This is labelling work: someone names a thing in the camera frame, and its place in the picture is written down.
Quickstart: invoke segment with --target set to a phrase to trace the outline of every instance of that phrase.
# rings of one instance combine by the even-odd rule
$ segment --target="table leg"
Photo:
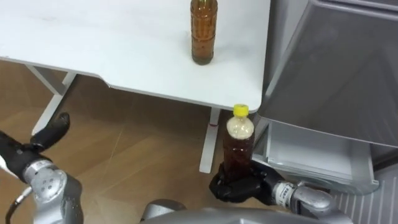
[[[211,108],[210,121],[207,126],[205,143],[203,145],[203,152],[201,154],[199,171],[209,174],[211,172],[211,165],[213,163],[214,150],[217,140],[218,132],[218,118],[220,117],[219,108]]]
[[[47,123],[51,120],[56,112],[63,97],[67,93],[72,81],[76,77],[76,73],[68,72],[62,82],[60,82],[50,69],[40,68],[31,65],[26,67],[54,94],[50,103],[42,113],[35,127],[33,128],[32,135],[46,127]]]

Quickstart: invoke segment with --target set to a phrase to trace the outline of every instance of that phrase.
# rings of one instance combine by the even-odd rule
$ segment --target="silver metal part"
[[[57,167],[48,160],[40,160],[32,163],[29,167],[25,169],[24,172],[24,179],[27,183],[30,183],[32,179],[39,173],[39,170],[42,170],[44,168],[50,168],[50,169],[57,169]]]
[[[81,184],[50,161],[38,161],[25,170],[36,204],[34,224],[83,224]]]
[[[290,208],[290,201],[296,186],[289,182],[279,182],[272,191],[275,203],[284,208]]]
[[[352,219],[338,209],[330,194],[306,186],[298,187],[291,198],[292,212],[317,218],[330,224],[353,224]]]
[[[321,224],[296,214],[256,208],[204,208],[171,212],[148,219],[145,224]]]
[[[185,207],[185,205],[183,205],[180,202],[176,202],[174,200],[167,200],[167,199],[154,200],[153,202],[149,203],[146,206],[144,214],[141,217],[141,221],[165,215],[170,212],[176,212],[186,209],[187,208]]]
[[[62,193],[66,181],[67,175],[63,171],[45,168],[36,175],[30,185],[35,192],[36,201],[47,202]]]

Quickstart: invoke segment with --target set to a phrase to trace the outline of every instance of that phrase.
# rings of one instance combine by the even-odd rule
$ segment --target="floor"
[[[55,72],[62,79],[63,72]],[[0,62],[0,129],[28,142],[52,94],[23,65]],[[69,112],[68,134],[45,151],[59,168],[83,184],[85,223],[137,223],[151,200],[169,198],[188,208],[265,207],[217,201],[208,184],[222,161],[220,136],[230,116],[224,111],[212,174],[199,173],[210,109],[108,88],[79,76],[60,111]],[[0,171],[0,217],[25,187]],[[32,223],[28,199],[13,223]]]

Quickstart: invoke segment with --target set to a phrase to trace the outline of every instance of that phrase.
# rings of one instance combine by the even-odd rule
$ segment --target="tabletop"
[[[0,0],[0,59],[230,110],[261,104],[270,0],[218,0],[215,57],[191,58],[189,0]]]

